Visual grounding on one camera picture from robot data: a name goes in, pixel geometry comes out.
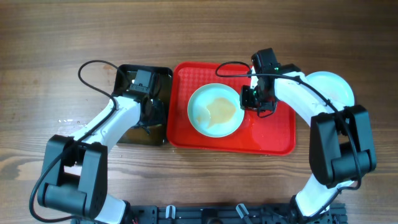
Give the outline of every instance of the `beige food item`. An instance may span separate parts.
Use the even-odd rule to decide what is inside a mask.
[[[235,114],[235,106],[226,98],[216,98],[207,107],[210,113],[210,122],[207,128],[211,128],[215,124],[222,124],[228,122]],[[202,122],[202,117],[197,117],[198,123]]]

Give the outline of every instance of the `wire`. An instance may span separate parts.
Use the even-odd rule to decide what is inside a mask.
[[[240,65],[244,65],[246,66],[249,71],[247,75],[220,75],[218,74],[218,70],[228,64],[240,64]],[[301,80],[300,76],[296,76],[296,77],[290,77],[287,75],[279,75],[279,74],[250,74],[249,72],[251,72],[251,68],[248,64],[244,63],[244,62],[225,62],[222,63],[217,69],[216,69],[216,76],[218,77],[224,77],[224,78],[236,78],[236,77],[253,77],[253,76],[264,76],[264,77],[274,77],[274,78],[283,78],[283,79],[288,79],[288,80],[293,80],[295,82],[297,82],[298,84],[301,84],[305,87],[307,87],[308,89],[310,89],[311,91],[313,91],[316,95],[318,95],[325,103],[327,106],[329,106],[336,114],[339,122],[343,125],[343,129],[345,130],[347,136],[348,136],[348,140],[349,143],[351,144],[351,149],[354,155],[354,161],[355,161],[355,169],[356,169],[356,178],[357,178],[357,184],[355,187],[340,187],[336,190],[336,192],[332,195],[332,197],[326,202],[326,204],[324,206],[322,206],[321,209],[319,209],[315,214],[313,214],[310,217],[306,217],[308,220],[310,218],[314,218],[316,216],[318,216],[319,214],[322,213],[322,211],[324,211],[324,209],[326,209],[331,203],[332,201],[334,201],[334,199],[343,191],[343,190],[358,190],[361,187],[362,184],[362,174],[361,174],[361,169],[359,167],[359,161],[358,161],[358,155],[356,152],[356,146],[354,143],[354,138],[353,135],[351,134],[351,131],[349,130],[349,127],[347,125],[347,123],[345,122],[345,120],[343,119],[343,117],[341,116],[341,114],[339,113],[339,111],[337,110],[337,108],[330,102],[329,99],[326,99],[318,90],[316,90],[314,87],[312,87],[311,85],[309,85],[308,83],[305,83],[303,80]]]
[[[39,215],[35,212],[35,210],[34,210],[34,199],[35,199],[35,195],[36,195],[36,193],[37,193],[37,191],[38,191],[38,189],[39,189],[41,183],[43,182],[43,180],[45,179],[45,177],[47,176],[47,174],[51,171],[51,169],[56,165],[56,163],[57,163],[61,158],[65,157],[73,148],[77,147],[77,145],[79,145],[79,144],[82,142],[82,140],[86,139],[88,136],[91,136],[91,135],[95,132],[95,130],[97,130],[103,123],[105,123],[105,121],[108,120],[108,119],[112,116],[112,114],[116,111],[116,105],[117,105],[117,104],[116,104],[116,100],[114,99],[114,97],[113,97],[112,95],[110,95],[109,93],[107,93],[107,92],[105,92],[105,91],[103,91],[103,90],[100,90],[99,88],[97,88],[97,87],[95,87],[95,86],[93,86],[93,85],[88,84],[86,81],[84,81],[84,80],[81,78],[81,70],[82,70],[86,65],[91,64],[91,63],[96,63],[96,62],[105,63],[105,64],[108,64],[108,65],[110,65],[110,66],[116,68],[116,70],[117,70],[119,73],[121,73],[122,76],[127,80],[127,83],[129,84],[129,82],[130,82],[130,81],[128,80],[126,74],[124,74],[124,72],[123,72],[122,70],[120,70],[120,69],[119,69],[117,66],[115,66],[114,64],[112,64],[112,63],[110,63],[110,62],[107,62],[107,61],[104,61],[104,60],[92,60],[92,61],[89,61],[89,62],[84,63],[84,64],[79,68],[79,71],[78,71],[78,74],[77,74],[78,77],[79,77],[79,80],[80,80],[83,84],[85,84],[86,86],[88,86],[88,87],[90,87],[90,88],[92,88],[92,89],[94,89],[94,90],[96,90],[96,91],[98,91],[98,92],[100,92],[100,93],[106,95],[107,97],[109,97],[109,98],[112,100],[112,102],[113,102],[113,107],[112,107],[111,111],[108,113],[108,115],[106,115],[98,124],[96,124],[93,128],[91,128],[91,129],[90,129],[84,136],[82,136],[80,139],[78,139],[77,141],[75,141],[71,146],[69,146],[69,147],[67,147],[65,150],[63,150],[63,152],[62,152],[61,154],[59,154],[59,155],[50,163],[50,165],[49,165],[47,168],[44,169],[42,175],[41,175],[41,176],[39,177],[39,179],[37,180],[35,186],[34,186],[33,189],[32,189],[32,193],[31,193],[31,195],[30,195],[30,199],[29,199],[29,211],[30,211],[30,214],[31,214],[35,219],[37,219],[37,220],[40,221],[40,222],[44,222],[44,223],[55,223],[55,222],[66,221],[66,220],[69,220],[69,219],[72,219],[72,218],[79,218],[79,217],[76,216],[76,215],[71,215],[71,216],[67,216],[67,217],[63,217],[63,218],[55,218],[55,219],[46,219],[46,218],[42,218],[42,217],[39,216]]]

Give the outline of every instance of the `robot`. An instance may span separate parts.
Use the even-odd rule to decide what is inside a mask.
[[[160,76],[167,68],[136,66],[133,75],[121,67],[95,60],[83,64],[79,79],[110,98],[107,107],[83,129],[71,136],[54,135],[49,139],[42,175],[30,197],[30,213],[38,221],[72,223],[347,223],[344,204],[332,201],[343,190],[358,190],[362,177],[376,168],[376,153],[367,110],[354,105],[349,85],[339,76],[305,76],[295,65],[281,65],[272,49],[252,57],[252,67],[243,62],[227,62],[216,69],[220,77],[250,77],[251,85],[242,86],[242,109],[271,116],[279,101],[287,103],[310,126],[309,163],[313,174],[305,187],[289,203],[258,207],[175,207],[130,206],[107,194],[108,153],[131,127],[146,128],[166,122],[165,106],[157,95],[162,87]],[[112,95],[81,78],[89,63],[102,62],[118,70]],[[248,72],[220,75],[222,66],[239,63]],[[339,143],[339,135],[349,141]],[[81,174],[65,172],[65,167],[81,166]],[[72,216],[48,220],[34,212],[39,205],[71,213]]]

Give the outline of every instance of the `white bowl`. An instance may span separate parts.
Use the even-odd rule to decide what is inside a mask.
[[[210,112],[207,106],[217,98],[226,98],[235,107],[235,113],[232,118],[225,123],[214,124],[209,127]],[[239,94],[231,87],[212,83],[197,89],[188,102],[188,118],[192,126],[201,134],[208,137],[220,138],[233,133],[241,125],[244,118],[244,110],[241,109]],[[199,122],[197,118],[206,117]]]

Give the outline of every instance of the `wooden floor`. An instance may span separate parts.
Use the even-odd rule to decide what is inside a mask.
[[[82,63],[249,63],[268,47],[283,64],[335,72],[351,85],[370,112],[378,163],[359,191],[337,201],[346,203],[350,223],[398,223],[397,2],[38,2],[0,3],[0,223],[35,222],[28,199],[46,142],[106,106],[77,78]],[[103,65],[84,70],[108,92],[114,74]],[[133,205],[288,202],[310,176],[308,139],[297,117],[297,146],[285,157],[116,146],[108,192]],[[47,217],[64,215],[36,207]]]

